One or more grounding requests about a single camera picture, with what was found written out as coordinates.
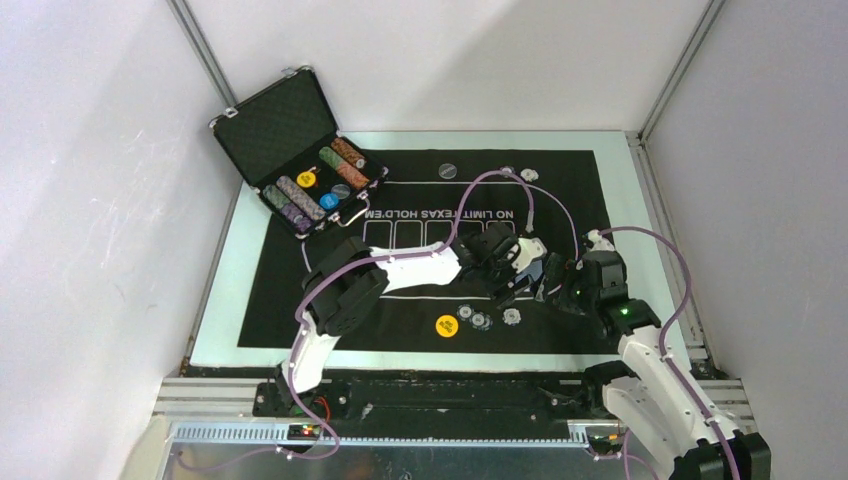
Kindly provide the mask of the white blue chip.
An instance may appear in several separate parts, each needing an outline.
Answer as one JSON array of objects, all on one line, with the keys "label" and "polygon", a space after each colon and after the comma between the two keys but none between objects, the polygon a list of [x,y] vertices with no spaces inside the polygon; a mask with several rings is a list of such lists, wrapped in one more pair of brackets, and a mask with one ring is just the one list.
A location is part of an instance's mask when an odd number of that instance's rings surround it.
[{"label": "white blue chip", "polygon": [[517,308],[508,308],[503,311],[503,322],[509,326],[518,325],[522,320],[521,312]]},{"label": "white blue chip", "polygon": [[533,183],[539,179],[539,173],[531,168],[522,169],[520,176],[527,183]]}]

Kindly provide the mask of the white blue chip front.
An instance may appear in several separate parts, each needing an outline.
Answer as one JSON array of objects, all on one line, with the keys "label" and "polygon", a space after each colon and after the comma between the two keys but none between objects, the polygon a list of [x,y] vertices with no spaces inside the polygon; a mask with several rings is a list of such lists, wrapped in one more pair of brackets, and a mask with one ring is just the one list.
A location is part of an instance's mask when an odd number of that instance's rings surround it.
[{"label": "white blue chip front", "polygon": [[518,325],[522,320],[521,312],[517,308],[508,308],[503,311],[503,322],[509,326]]}]

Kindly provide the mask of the white blue chip back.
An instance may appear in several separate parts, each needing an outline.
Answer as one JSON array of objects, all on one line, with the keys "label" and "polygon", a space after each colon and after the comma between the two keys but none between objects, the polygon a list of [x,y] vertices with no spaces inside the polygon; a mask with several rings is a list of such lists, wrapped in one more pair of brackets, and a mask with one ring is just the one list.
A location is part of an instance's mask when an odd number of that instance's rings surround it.
[{"label": "white blue chip back", "polygon": [[522,169],[520,176],[527,183],[533,183],[539,179],[539,173],[531,168]]}]

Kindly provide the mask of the grey white chip front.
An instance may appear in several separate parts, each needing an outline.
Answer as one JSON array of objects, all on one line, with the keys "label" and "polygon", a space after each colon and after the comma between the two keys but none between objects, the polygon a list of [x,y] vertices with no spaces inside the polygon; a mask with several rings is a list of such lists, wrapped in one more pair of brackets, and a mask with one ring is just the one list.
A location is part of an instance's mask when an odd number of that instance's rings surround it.
[{"label": "grey white chip front", "polygon": [[492,326],[491,317],[480,312],[474,313],[470,317],[469,322],[474,329],[480,331],[488,331]]}]

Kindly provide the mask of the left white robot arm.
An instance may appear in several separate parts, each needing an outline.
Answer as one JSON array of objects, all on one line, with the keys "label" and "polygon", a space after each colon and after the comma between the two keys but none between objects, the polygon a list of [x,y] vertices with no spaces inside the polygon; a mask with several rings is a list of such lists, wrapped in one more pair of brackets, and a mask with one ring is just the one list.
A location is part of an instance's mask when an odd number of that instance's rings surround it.
[{"label": "left white robot arm", "polygon": [[497,307],[505,308],[538,280],[531,268],[546,254],[540,239],[519,236],[502,222],[423,247],[381,249],[359,238],[345,240],[302,282],[304,297],[294,313],[299,329],[280,365],[278,377],[285,383],[278,404],[292,416],[312,411],[330,353],[383,294],[460,280],[479,283]]}]

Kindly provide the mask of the black dealer button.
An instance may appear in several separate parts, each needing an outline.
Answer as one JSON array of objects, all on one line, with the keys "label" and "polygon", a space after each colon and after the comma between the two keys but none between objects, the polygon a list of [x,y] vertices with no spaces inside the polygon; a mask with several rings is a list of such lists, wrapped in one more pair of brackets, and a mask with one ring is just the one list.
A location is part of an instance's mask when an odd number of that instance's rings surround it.
[{"label": "black dealer button", "polygon": [[458,173],[457,167],[452,163],[443,163],[438,167],[438,176],[442,180],[453,180]]}]

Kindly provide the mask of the green blue chip front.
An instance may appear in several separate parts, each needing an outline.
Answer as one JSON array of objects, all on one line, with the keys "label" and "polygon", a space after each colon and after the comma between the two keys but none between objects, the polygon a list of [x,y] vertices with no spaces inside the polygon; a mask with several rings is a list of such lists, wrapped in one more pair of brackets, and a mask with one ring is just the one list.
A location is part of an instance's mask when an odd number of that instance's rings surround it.
[{"label": "green blue chip front", "polygon": [[474,308],[468,304],[459,305],[457,308],[457,317],[462,321],[470,320],[474,314]]}]

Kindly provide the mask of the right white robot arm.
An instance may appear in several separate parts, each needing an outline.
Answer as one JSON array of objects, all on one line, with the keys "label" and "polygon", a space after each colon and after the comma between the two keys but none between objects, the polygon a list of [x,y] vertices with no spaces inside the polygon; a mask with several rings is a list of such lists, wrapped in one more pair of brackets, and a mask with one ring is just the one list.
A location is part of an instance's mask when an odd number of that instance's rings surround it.
[{"label": "right white robot arm", "polygon": [[656,313],[629,295],[619,253],[590,251],[578,260],[550,253],[536,294],[616,342],[619,359],[585,369],[581,402],[593,417],[623,421],[659,477],[771,478],[766,440],[743,432],[674,358]]}]

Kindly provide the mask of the yellow big blind button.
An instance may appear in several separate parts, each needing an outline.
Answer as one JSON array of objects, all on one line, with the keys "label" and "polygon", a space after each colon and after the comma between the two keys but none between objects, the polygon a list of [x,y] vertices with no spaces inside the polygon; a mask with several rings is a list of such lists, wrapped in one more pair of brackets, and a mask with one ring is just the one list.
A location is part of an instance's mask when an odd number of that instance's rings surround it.
[{"label": "yellow big blind button", "polygon": [[451,338],[459,331],[460,322],[452,315],[441,315],[435,322],[435,330],[442,338]]}]

